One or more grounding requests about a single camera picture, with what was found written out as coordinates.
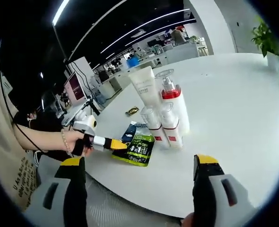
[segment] red label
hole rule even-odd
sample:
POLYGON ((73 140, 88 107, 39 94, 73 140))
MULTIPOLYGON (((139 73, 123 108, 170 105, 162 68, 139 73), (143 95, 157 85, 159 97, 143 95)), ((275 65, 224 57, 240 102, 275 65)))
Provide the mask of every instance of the red label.
POLYGON ((160 136, 155 136, 154 138, 155 140, 162 141, 162 138, 160 136))
POLYGON ((168 138, 169 138, 170 141, 176 141, 175 136, 168 136, 168 138))

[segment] green snack bag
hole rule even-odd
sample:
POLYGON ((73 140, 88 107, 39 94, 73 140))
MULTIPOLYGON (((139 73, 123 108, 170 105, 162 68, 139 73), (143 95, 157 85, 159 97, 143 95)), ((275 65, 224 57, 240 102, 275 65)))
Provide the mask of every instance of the green snack bag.
POLYGON ((122 142, 127 144, 127 149, 114 151, 113 158, 137 166, 148 166, 154 137, 150 134, 146 124, 131 122, 122 136, 122 142))

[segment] potted plant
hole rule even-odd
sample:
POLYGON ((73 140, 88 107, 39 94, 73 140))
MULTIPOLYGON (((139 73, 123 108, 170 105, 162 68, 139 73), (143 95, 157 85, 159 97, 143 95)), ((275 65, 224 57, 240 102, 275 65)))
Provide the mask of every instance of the potted plant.
POLYGON ((253 41, 263 56, 267 56, 268 66, 271 70, 279 72, 279 42, 267 24, 260 20, 260 25, 253 28, 253 41))

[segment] white desk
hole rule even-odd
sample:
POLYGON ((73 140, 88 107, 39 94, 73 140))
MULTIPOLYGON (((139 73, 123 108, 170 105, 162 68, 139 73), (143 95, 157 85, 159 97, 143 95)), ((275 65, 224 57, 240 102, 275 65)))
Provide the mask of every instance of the white desk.
MULTIPOLYGON (((86 159, 87 172, 123 198, 149 210, 184 218, 193 212, 193 155, 216 158, 247 190, 254 206, 269 199, 279 182, 279 79, 259 54, 212 55, 155 69, 173 68, 188 107, 191 134, 182 151, 154 147, 148 167, 111 158, 86 159)), ((130 121, 125 111, 143 107, 129 85, 97 118, 97 134, 120 138, 130 121)))

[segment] green leaves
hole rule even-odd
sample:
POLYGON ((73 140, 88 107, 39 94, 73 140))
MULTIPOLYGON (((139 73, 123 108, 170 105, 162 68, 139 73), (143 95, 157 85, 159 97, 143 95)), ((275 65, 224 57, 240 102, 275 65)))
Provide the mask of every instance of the green leaves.
POLYGON ((279 55, 279 42, 264 21, 261 20, 260 25, 254 27, 252 33, 254 37, 251 41, 256 44, 258 49, 261 49, 264 57, 267 52, 279 55))

